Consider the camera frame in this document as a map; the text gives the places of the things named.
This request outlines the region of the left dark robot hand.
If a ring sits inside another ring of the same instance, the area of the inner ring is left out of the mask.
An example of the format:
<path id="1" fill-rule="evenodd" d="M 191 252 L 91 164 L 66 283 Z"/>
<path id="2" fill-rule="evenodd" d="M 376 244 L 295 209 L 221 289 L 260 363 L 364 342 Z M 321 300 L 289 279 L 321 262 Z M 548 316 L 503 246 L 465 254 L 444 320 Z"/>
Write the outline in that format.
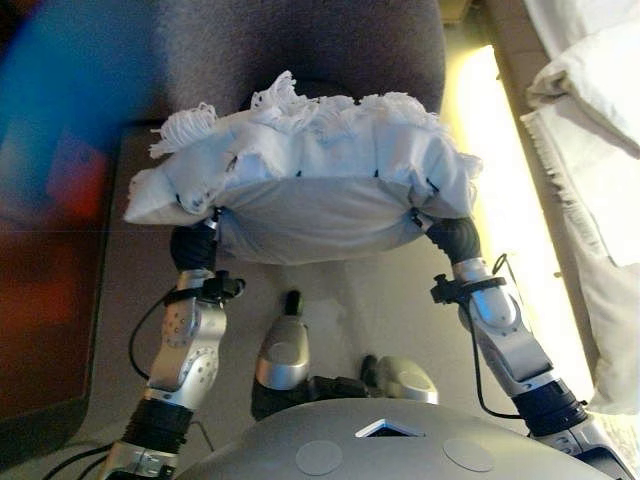
<path id="1" fill-rule="evenodd" d="M 221 208 L 191 226 L 177 226 L 170 239 L 170 254 L 179 272 L 197 269 L 215 271 Z"/>

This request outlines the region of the right dark robot hand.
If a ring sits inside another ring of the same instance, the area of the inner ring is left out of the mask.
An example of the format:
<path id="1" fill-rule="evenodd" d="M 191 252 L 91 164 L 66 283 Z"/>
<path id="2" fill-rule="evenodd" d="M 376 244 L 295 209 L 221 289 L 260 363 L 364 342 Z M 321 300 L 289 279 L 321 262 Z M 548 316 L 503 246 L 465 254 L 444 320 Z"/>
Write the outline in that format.
<path id="1" fill-rule="evenodd" d="M 412 209 L 411 218 L 426 237 L 445 253 L 452 265 L 481 257 L 479 234 L 470 217 L 435 218 Z"/>

